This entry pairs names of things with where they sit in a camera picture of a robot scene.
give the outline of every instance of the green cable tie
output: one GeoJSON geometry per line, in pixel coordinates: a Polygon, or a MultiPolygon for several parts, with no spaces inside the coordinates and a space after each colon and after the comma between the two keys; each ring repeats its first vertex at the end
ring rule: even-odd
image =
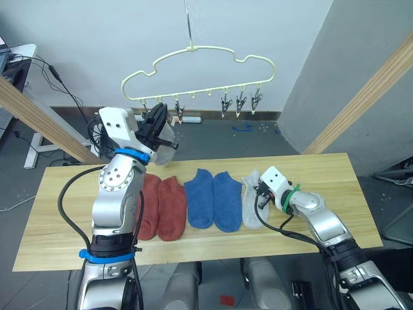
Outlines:
{"type": "Polygon", "coordinates": [[[297,184],[294,189],[288,194],[286,200],[284,201],[283,204],[283,212],[286,214],[287,213],[287,207],[290,204],[290,199],[292,197],[292,195],[296,192],[299,191],[299,187],[301,186],[301,184],[297,184]]]}

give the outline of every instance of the wooden beam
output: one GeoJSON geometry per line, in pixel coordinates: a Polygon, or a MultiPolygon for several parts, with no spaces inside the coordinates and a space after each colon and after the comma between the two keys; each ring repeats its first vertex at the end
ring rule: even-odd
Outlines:
{"type": "Polygon", "coordinates": [[[413,32],[303,154],[320,154],[374,105],[413,65],[413,32]]]}
{"type": "Polygon", "coordinates": [[[99,164],[103,162],[3,76],[0,77],[0,105],[81,163],[99,164]]]}

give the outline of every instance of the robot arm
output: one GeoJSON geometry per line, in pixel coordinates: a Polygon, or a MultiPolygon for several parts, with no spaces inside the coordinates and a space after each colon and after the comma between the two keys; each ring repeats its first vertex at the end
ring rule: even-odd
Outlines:
{"type": "Polygon", "coordinates": [[[279,210],[304,219],[316,241],[331,253],[329,260],[337,263],[340,284],[348,289],[345,300],[351,309],[407,310],[375,263],[367,260],[343,222],[326,207],[323,197],[293,188],[275,167],[268,168],[260,180],[258,192],[273,199],[279,210]]]}
{"type": "Polygon", "coordinates": [[[160,103],[137,124],[131,109],[99,111],[109,137],[119,149],[98,177],[99,193],[92,209],[92,242],[85,258],[77,308],[135,309],[139,282],[131,276],[137,241],[137,201],[150,160],[172,159],[177,143],[160,103]]]}

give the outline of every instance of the metal clip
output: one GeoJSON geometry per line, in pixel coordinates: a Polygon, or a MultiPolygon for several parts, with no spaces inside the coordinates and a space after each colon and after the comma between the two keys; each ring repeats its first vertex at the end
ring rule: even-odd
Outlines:
{"type": "Polygon", "coordinates": [[[175,111],[176,115],[178,116],[179,123],[182,124],[183,120],[183,111],[185,110],[185,107],[182,107],[179,105],[179,100],[176,98],[176,103],[175,103],[175,111]]]}
{"type": "Polygon", "coordinates": [[[258,106],[258,103],[263,99],[263,95],[259,93],[259,90],[261,89],[260,86],[258,86],[256,95],[254,97],[251,97],[251,113],[254,115],[256,112],[256,108],[258,106]]]}
{"type": "Polygon", "coordinates": [[[242,110],[245,102],[247,101],[246,96],[243,98],[243,93],[244,93],[244,89],[242,89],[239,97],[237,96],[237,117],[240,115],[241,110],[242,110]]]}
{"type": "Polygon", "coordinates": [[[227,90],[224,92],[224,99],[221,97],[221,104],[222,104],[222,118],[224,118],[225,113],[227,112],[228,108],[232,104],[232,99],[227,101],[227,90]]]}
{"type": "Polygon", "coordinates": [[[145,100],[145,99],[142,99],[142,100],[141,100],[141,104],[142,104],[142,106],[143,106],[143,111],[142,111],[141,115],[142,115],[142,118],[145,118],[145,116],[146,116],[146,115],[148,114],[148,112],[149,112],[148,108],[146,107],[146,100],[145,100]]]}

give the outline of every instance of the white sock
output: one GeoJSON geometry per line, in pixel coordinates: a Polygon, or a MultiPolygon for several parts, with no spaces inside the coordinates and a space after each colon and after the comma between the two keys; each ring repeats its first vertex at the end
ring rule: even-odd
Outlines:
{"type": "MultiPolygon", "coordinates": [[[[261,174],[258,170],[252,171],[249,176],[242,177],[245,185],[245,192],[243,196],[243,222],[244,225],[251,229],[259,229],[263,224],[258,220],[256,212],[254,210],[254,203],[256,200],[257,192],[254,186],[258,186],[259,176],[261,174]]],[[[264,197],[258,197],[258,205],[264,200],[264,197]]],[[[258,214],[266,221],[270,214],[270,207],[268,203],[263,209],[258,208],[258,214]]]]}

